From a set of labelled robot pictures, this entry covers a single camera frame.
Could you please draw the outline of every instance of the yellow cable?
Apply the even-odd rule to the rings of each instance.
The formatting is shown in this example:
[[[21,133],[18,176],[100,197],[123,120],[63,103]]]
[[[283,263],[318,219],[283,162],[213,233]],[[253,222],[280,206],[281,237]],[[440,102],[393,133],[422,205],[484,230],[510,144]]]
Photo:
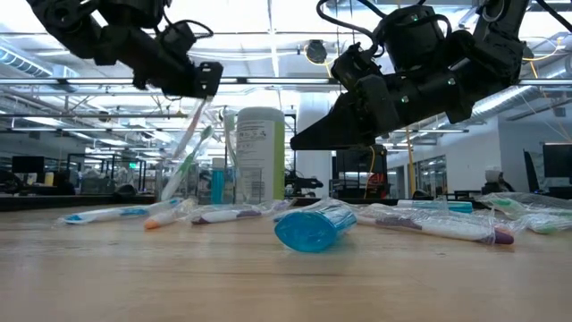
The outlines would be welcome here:
[[[523,58],[522,60],[524,60],[525,62],[538,62],[541,60],[544,60],[546,58],[550,58],[552,56],[554,56],[556,53],[558,53],[558,46],[560,45],[560,40],[558,40],[557,45],[554,47],[554,51],[551,54],[548,54],[546,56],[542,56],[542,57],[538,57],[538,58]]]
[[[536,68],[534,68],[533,62],[530,62],[530,68],[533,69],[533,74],[534,74],[535,78],[538,78],[538,72],[536,72]]]
[[[408,153],[409,153],[409,191],[411,193],[411,198],[413,198],[413,193],[415,192],[415,178],[413,171],[413,152],[411,150],[411,138],[409,137],[409,127],[405,128],[405,133],[408,139]]]
[[[369,167],[369,173],[368,174],[372,174],[374,172],[374,165],[375,165],[375,150],[374,147],[369,146],[370,149],[372,149],[372,164]],[[364,192],[364,199],[367,198],[367,185],[369,184],[369,179],[371,178],[371,175],[367,176],[367,180],[366,180],[366,192]]]

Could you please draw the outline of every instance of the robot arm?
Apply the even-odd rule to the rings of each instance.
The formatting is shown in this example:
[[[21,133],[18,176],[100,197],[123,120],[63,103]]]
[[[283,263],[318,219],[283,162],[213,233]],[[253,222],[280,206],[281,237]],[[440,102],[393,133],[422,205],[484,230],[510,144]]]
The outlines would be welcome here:
[[[133,85],[161,88],[165,95],[211,97],[216,94],[223,66],[195,66],[187,52],[198,38],[187,21],[157,28],[172,0],[28,0],[46,31],[71,53],[94,59],[97,65],[118,61],[133,70]],[[91,14],[99,11],[109,23],[100,26]],[[154,29],[151,38],[142,29]]]
[[[321,16],[326,1],[316,7]],[[466,120],[475,102],[517,84],[526,48],[518,30],[527,6],[523,0],[489,1],[478,11],[473,35],[451,32],[447,18],[431,6],[380,14],[370,38],[387,51],[396,72],[380,72],[372,59],[377,47],[350,46],[332,67],[348,92],[325,118],[292,138],[292,149],[370,146],[378,136],[443,112],[451,123]],[[437,21],[447,22],[447,35]]]

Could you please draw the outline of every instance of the blue cap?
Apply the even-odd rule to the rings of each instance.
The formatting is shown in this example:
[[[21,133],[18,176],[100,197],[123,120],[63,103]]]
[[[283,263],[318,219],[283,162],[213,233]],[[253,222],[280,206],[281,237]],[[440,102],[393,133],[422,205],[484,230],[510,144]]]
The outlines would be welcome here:
[[[332,221],[316,212],[288,214],[274,227],[274,232],[286,246],[304,252],[323,251],[338,237]]]

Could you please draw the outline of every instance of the window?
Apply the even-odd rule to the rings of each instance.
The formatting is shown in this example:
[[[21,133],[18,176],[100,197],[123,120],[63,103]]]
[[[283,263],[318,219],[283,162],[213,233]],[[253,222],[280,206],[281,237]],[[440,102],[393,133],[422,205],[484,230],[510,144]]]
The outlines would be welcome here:
[[[447,193],[447,161],[445,156],[415,162],[416,188],[433,197]]]

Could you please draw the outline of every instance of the black equipment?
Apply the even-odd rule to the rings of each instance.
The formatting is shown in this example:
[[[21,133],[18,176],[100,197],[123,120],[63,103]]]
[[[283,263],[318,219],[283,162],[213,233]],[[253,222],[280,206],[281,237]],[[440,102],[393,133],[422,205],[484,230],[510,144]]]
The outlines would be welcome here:
[[[367,176],[366,182],[360,180],[360,174],[369,173],[372,175]],[[385,198],[390,190],[385,147],[376,144],[336,151],[336,157],[332,157],[331,188],[335,198]]]
[[[71,53],[82,59],[94,59],[100,66],[118,61],[133,70],[133,85],[161,88],[165,95],[211,97],[216,94],[223,66],[203,62],[195,66],[187,52],[198,39],[213,32],[196,21],[171,23],[164,8],[172,0],[28,0],[34,14],[47,32]],[[100,26],[91,16],[99,11],[109,23]],[[168,27],[158,25],[165,17]],[[196,36],[188,23],[205,28],[209,34]],[[151,38],[142,29],[153,29]]]
[[[375,159],[370,148],[350,148],[336,151],[336,171],[338,173],[356,172],[384,174],[387,171],[385,149],[375,149]]]
[[[286,170],[284,175],[284,187],[290,186],[291,193],[286,193],[286,198],[315,197],[315,193],[302,193],[302,189],[316,189],[324,187],[324,184],[316,178],[300,178],[295,171]]]
[[[572,180],[572,144],[545,144],[543,157],[545,177]]]
[[[42,174],[44,157],[13,156],[12,172],[15,174]]]
[[[471,116],[478,100],[517,84],[526,48],[518,31],[528,1],[481,1],[473,35],[451,32],[447,18],[421,5],[425,1],[385,14],[358,0],[382,18],[373,32],[325,15],[321,6],[327,1],[317,4],[320,17],[374,43],[367,50],[356,43],[336,59],[332,76],[348,92],[326,117],[291,139],[294,150],[370,146],[378,136],[443,112],[458,123]],[[447,24],[446,34],[438,21]],[[389,54],[395,73],[380,72],[374,62],[381,56],[378,46]]]

